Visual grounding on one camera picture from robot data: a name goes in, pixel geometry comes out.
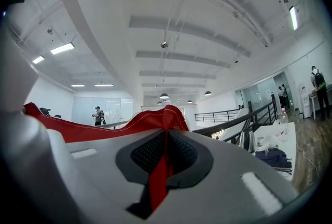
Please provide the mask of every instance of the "staircase railing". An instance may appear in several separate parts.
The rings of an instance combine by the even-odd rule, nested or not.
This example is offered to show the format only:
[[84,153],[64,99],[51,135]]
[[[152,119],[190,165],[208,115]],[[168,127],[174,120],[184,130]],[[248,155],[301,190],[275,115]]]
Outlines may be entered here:
[[236,118],[239,109],[216,111],[214,113],[195,114],[196,122],[229,122]]
[[212,127],[207,127],[203,129],[194,130],[194,133],[202,134],[208,137],[212,137],[212,134],[220,132],[221,130],[226,130],[230,127],[233,127],[239,123],[245,122],[243,128],[238,133],[223,139],[223,141],[232,141],[235,144],[235,138],[241,134],[243,129],[252,128],[255,132],[262,125],[271,125],[277,118],[276,113],[276,104],[274,95],[272,95],[272,101],[267,105],[257,109],[247,115],[241,116],[239,118],[230,120],[225,123],[217,124]]

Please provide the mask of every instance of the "wooden floor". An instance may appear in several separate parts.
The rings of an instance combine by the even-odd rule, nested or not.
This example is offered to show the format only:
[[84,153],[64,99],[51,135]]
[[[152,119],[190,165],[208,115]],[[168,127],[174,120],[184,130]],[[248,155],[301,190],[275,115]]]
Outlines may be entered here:
[[[322,177],[332,156],[332,117],[321,121],[318,114],[316,120],[303,119],[298,111],[291,111],[288,119],[295,123],[298,147],[304,150],[304,155],[315,164],[319,177]],[[297,149],[292,185],[299,193],[303,193],[318,181],[314,166]]]

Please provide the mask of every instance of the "man wearing mask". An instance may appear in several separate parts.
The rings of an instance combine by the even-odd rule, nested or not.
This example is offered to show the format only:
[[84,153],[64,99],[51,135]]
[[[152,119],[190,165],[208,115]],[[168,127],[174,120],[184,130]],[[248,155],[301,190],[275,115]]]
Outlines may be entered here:
[[101,125],[102,124],[102,118],[100,117],[100,114],[101,114],[100,107],[97,106],[95,108],[95,110],[96,110],[96,113],[92,115],[93,117],[95,117],[95,123],[94,123],[94,125],[95,126]]
[[324,76],[322,72],[320,72],[316,66],[311,67],[312,73],[311,73],[311,82],[312,85],[315,87],[315,91],[317,92],[318,101],[320,103],[321,108],[321,118],[322,121],[325,120],[325,113],[324,113],[324,101],[326,106],[326,115],[327,118],[330,118],[330,106],[328,103],[327,98],[327,90],[326,90],[326,82],[324,79]]

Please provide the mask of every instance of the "security camera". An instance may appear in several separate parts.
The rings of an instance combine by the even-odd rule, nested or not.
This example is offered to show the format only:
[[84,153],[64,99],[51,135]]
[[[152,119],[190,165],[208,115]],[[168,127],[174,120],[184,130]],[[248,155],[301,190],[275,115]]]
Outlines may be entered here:
[[161,48],[166,48],[166,47],[168,47],[168,43],[167,43],[167,41],[163,41],[162,43],[161,43]]

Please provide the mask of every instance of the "bottle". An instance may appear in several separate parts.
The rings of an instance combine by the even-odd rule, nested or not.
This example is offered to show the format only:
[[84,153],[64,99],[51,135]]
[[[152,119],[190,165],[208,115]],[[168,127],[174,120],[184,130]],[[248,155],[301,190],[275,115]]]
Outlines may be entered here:
[[282,128],[282,135],[287,135],[288,134],[288,116],[285,111],[285,108],[281,109],[281,117],[280,117],[280,124]]

